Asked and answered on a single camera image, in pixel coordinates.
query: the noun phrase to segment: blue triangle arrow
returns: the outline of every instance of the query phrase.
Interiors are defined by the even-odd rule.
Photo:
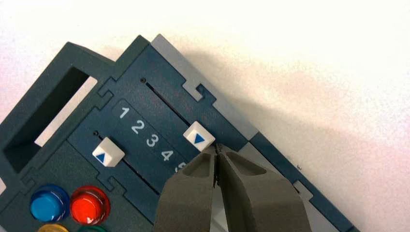
[[[202,136],[200,136],[199,134],[196,134],[194,144],[197,144],[197,143],[200,143],[200,142],[203,142],[203,141],[205,141],[205,139],[202,138]]]
[[[102,154],[97,155],[96,158],[97,158],[101,163],[104,163],[104,156],[105,156],[105,153],[102,153]]]

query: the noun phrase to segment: plastic control panel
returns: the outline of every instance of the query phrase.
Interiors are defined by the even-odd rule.
[[[97,84],[38,146],[90,76]],[[210,137],[191,135],[190,142],[184,133],[191,126]],[[56,55],[0,125],[0,225],[8,232],[149,232],[166,180],[200,153],[195,143],[213,139],[266,160],[293,183],[313,231],[356,230],[161,35],[151,43],[138,36],[117,61],[72,43]],[[70,208],[50,190],[34,199],[34,212],[43,210],[34,216],[33,195],[46,185],[64,190]],[[50,218],[58,225],[48,225]]]

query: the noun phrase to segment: white background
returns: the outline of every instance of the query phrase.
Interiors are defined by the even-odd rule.
[[[408,231],[408,1],[3,0],[0,121],[67,41],[158,33],[361,231]]]

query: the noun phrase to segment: green button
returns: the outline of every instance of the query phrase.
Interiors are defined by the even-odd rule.
[[[84,226],[81,227],[78,232],[107,232],[99,226]]]

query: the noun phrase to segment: number 5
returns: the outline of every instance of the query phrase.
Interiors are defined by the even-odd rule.
[[[185,165],[187,165],[187,164],[184,163],[184,162],[180,163],[180,164],[178,165],[178,167],[175,168],[175,172],[177,173],[177,172],[178,172],[178,168],[181,169],[181,168],[185,167]]]

